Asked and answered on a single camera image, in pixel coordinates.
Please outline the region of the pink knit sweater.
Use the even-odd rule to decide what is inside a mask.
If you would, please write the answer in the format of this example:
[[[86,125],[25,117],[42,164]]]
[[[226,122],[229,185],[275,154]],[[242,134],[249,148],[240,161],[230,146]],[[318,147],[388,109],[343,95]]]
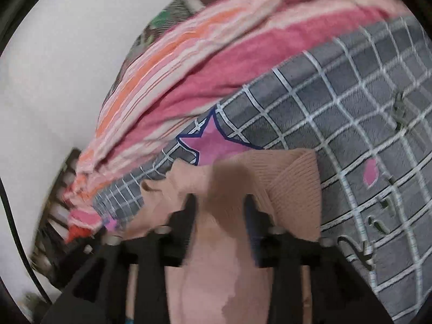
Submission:
[[[166,223],[188,194],[198,200],[185,264],[166,272],[172,323],[265,323],[272,272],[255,266],[243,200],[293,235],[316,241],[322,193],[313,150],[249,150],[211,165],[177,160],[159,181],[141,183],[144,205],[125,230],[139,238]]]

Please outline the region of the red pillow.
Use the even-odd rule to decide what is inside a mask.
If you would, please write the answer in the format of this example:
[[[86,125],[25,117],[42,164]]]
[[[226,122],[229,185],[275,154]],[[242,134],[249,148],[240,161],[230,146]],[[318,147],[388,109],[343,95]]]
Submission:
[[[92,230],[78,225],[71,225],[68,229],[65,243],[68,244],[77,238],[87,238],[92,235]]]

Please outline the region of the dark wooden headboard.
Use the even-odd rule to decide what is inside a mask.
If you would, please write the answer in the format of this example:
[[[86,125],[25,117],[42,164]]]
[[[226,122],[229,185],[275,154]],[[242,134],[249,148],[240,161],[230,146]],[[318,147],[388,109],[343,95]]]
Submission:
[[[32,268],[48,277],[58,259],[62,258],[67,248],[65,238],[68,234],[67,218],[71,206],[65,202],[63,193],[75,179],[75,166],[80,155],[78,148],[72,148],[67,158],[61,164],[59,172],[50,187],[42,205],[34,236],[34,245],[30,255]]]

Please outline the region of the grey checked star quilt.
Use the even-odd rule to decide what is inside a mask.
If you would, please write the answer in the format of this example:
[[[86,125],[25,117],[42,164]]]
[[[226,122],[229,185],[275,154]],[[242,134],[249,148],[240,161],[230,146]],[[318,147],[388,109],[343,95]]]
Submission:
[[[411,15],[380,21],[278,65],[193,120],[150,162],[95,195],[125,225],[139,184],[218,144],[313,149],[322,232],[338,241],[395,323],[431,299],[431,40]]]

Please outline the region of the pink orange striped blanket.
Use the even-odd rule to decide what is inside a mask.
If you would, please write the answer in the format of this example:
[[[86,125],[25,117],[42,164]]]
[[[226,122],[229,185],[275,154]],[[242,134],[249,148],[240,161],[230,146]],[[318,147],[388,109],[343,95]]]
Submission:
[[[96,193],[241,85],[303,50],[408,11],[401,0],[220,0],[169,29],[110,88],[63,196],[68,229],[95,232]]]

